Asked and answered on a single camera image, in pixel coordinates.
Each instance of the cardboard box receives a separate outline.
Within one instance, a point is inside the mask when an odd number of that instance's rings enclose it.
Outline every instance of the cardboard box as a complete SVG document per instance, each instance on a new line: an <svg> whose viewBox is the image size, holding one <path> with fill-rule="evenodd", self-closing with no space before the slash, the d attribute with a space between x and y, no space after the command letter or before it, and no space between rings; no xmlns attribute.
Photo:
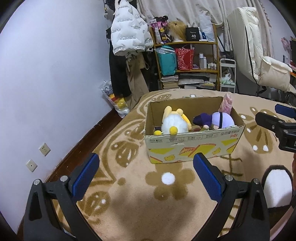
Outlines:
<svg viewBox="0 0 296 241"><path fill-rule="evenodd" d="M197 97L150 102L147 109L144 139L151 163L173 163L192 161L196 153L207 158L231 154L234 151L245 124L234 108L231 117L235 127L218 130L180 133L176 136L154 136L156 127L162 125L164 109L169 105L173 110L181 108L190 121L201 113L213 114L218 111L223 97Z"/></svg>

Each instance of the blue gripper pad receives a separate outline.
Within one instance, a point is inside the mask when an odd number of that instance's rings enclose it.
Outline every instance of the blue gripper pad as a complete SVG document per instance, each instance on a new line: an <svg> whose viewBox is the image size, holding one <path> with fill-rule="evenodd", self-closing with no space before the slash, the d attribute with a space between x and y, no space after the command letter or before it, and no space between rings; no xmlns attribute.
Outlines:
<svg viewBox="0 0 296 241"><path fill-rule="evenodd" d="M76 167L70 175L68 189L72 194L73 202L77 202L85 195L100 164L99 156L91 153L84 163Z"/></svg>
<svg viewBox="0 0 296 241"><path fill-rule="evenodd" d="M276 111L276 113L280 114L280 115L284 115L286 117L289 117L291 119L296 118L296 109L294 108L290 108L281 104L277 104L274 108L274 110Z"/></svg>
<svg viewBox="0 0 296 241"><path fill-rule="evenodd" d="M223 174L216 166L213 166L202 153L198 153L194 156L193 167L210 198L219 203L225 190Z"/></svg>

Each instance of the bolt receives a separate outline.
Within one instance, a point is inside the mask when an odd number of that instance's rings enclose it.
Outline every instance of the bolt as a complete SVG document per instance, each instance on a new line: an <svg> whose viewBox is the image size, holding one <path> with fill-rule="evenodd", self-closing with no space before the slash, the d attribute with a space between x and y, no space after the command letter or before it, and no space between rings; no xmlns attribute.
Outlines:
<svg viewBox="0 0 296 241"><path fill-rule="evenodd" d="M257 179L257 178L255 178L255 179L253 180L253 182L254 182L255 184L259 184L259 183L260 183L259 179Z"/></svg>
<svg viewBox="0 0 296 241"><path fill-rule="evenodd" d="M65 182L65 181L68 180L68 177L67 177L67 176L61 176L60 180L61 180L62 182Z"/></svg>
<svg viewBox="0 0 296 241"><path fill-rule="evenodd" d="M233 177L231 175L226 175L225 179L229 182L231 182L233 180Z"/></svg>
<svg viewBox="0 0 296 241"><path fill-rule="evenodd" d="M39 180L39 179L36 179L36 180L33 182L33 184L36 185L36 186L37 186L39 183L40 183L40 180Z"/></svg>

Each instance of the red bag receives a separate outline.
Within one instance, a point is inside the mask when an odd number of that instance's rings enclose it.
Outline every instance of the red bag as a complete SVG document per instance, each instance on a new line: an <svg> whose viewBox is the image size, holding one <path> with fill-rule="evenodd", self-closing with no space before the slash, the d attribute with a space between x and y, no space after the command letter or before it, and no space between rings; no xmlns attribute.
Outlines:
<svg viewBox="0 0 296 241"><path fill-rule="evenodd" d="M177 63L179 70L192 70L193 67L193 49L176 49Z"/></svg>

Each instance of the small bottle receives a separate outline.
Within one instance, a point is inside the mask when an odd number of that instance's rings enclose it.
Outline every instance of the small bottle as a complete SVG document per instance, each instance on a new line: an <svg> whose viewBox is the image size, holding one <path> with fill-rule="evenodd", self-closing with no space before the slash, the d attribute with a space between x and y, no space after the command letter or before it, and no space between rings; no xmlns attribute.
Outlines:
<svg viewBox="0 0 296 241"><path fill-rule="evenodd" d="M200 69L204 69L204 59L203 59L203 53L200 53Z"/></svg>
<svg viewBox="0 0 296 241"><path fill-rule="evenodd" d="M207 68L207 57L204 57L204 68Z"/></svg>

